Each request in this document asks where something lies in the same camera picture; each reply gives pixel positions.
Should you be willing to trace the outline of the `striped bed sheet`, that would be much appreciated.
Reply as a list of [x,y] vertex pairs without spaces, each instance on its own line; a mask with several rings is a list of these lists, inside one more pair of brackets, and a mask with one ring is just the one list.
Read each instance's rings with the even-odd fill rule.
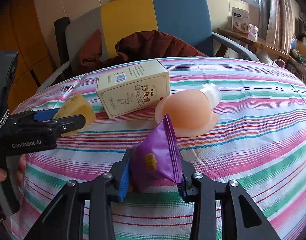
[[[213,180],[237,180],[281,239],[306,226],[306,86],[284,68],[211,57],[162,59],[170,91],[213,83],[221,92],[217,125],[205,135],[177,138],[195,169]],[[97,96],[99,72],[73,77],[21,103],[16,111],[59,108],[82,94],[96,120],[56,149],[27,156],[21,209],[5,221],[24,239],[66,181],[88,181],[108,171],[125,150],[156,127],[153,108],[109,119]]]

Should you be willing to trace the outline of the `small yellow sponge block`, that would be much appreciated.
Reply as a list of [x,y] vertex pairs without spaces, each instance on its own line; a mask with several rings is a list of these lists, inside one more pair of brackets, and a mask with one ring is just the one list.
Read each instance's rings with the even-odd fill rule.
[[67,99],[61,108],[53,116],[53,119],[64,118],[73,115],[83,115],[86,119],[85,124],[91,124],[95,119],[92,107],[81,93],[75,94]]

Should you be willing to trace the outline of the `cream medicine box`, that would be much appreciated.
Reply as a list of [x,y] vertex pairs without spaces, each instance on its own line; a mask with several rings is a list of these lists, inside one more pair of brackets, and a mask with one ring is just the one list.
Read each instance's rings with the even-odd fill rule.
[[110,119],[153,106],[170,95],[169,71],[145,61],[101,72],[97,95]]

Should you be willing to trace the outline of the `white carton on table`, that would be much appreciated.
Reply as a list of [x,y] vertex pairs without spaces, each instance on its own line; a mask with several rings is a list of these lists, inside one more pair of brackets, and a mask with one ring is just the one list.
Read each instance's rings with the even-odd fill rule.
[[249,12],[240,8],[231,8],[232,31],[248,35],[249,31]]

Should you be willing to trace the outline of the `wooden side table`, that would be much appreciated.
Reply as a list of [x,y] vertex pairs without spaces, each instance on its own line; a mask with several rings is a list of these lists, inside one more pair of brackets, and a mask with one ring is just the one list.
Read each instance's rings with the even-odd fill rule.
[[229,38],[235,38],[236,40],[239,40],[242,42],[242,44],[247,44],[248,49],[252,53],[256,53],[257,49],[265,50],[268,53],[274,54],[275,56],[280,57],[283,60],[286,60],[286,63],[290,63],[295,69],[297,69],[304,78],[306,78],[306,67],[302,64],[298,63],[289,53],[283,53],[281,50],[275,49],[273,47],[270,47],[266,44],[266,41],[258,38],[258,37],[252,37],[247,36],[244,34],[235,33],[230,30],[218,28],[218,33]]

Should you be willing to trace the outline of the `dark red jacket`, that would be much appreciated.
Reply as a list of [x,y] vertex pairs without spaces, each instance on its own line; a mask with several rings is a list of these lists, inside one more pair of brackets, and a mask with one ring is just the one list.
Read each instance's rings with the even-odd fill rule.
[[118,64],[179,56],[205,56],[192,45],[172,35],[157,31],[139,31],[122,38],[115,45],[116,56],[101,59],[104,54],[102,33],[97,29],[78,53],[72,67],[74,75],[81,75]]

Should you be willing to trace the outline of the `wooden wardrobe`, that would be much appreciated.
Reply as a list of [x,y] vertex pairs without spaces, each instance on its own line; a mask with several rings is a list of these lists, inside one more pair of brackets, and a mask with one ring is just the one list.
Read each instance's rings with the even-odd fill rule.
[[0,51],[17,51],[18,64],[8,96],[10,111],[33,96],[56,70],[33,0],[9,0],[0,11]]

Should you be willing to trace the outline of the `black rolled mat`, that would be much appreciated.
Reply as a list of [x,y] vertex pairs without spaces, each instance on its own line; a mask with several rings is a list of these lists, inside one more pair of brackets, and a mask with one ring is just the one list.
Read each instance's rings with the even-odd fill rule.
[[59,18],[54,22],[55,38],[61,65],[69,61],[69,53],[66,41],[66,28],[70,24],[69,17]]

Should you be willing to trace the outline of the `purple snack packet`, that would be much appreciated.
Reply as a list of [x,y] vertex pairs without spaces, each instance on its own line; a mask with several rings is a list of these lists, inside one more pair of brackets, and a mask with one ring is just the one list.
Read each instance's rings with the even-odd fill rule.
[[168,114],[142,142],[133,146],[130,172],[132,185],[138,191],[159,180],[176,184],[182,181],[182,161]]

